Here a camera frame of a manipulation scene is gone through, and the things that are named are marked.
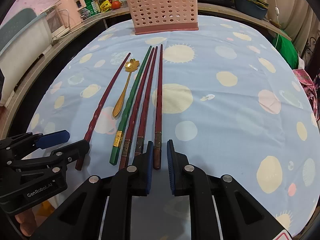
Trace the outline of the person's left hand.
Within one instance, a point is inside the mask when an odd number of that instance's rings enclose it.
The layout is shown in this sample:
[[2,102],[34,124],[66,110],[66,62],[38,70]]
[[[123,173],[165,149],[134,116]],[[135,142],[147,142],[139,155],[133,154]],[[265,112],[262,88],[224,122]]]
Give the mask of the person's left hand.
[[15,215],[15,218],[20,224],[21,232],[27,237],[30,237],[37,229],[37,224],[32,209],[23,211],[22,213]]

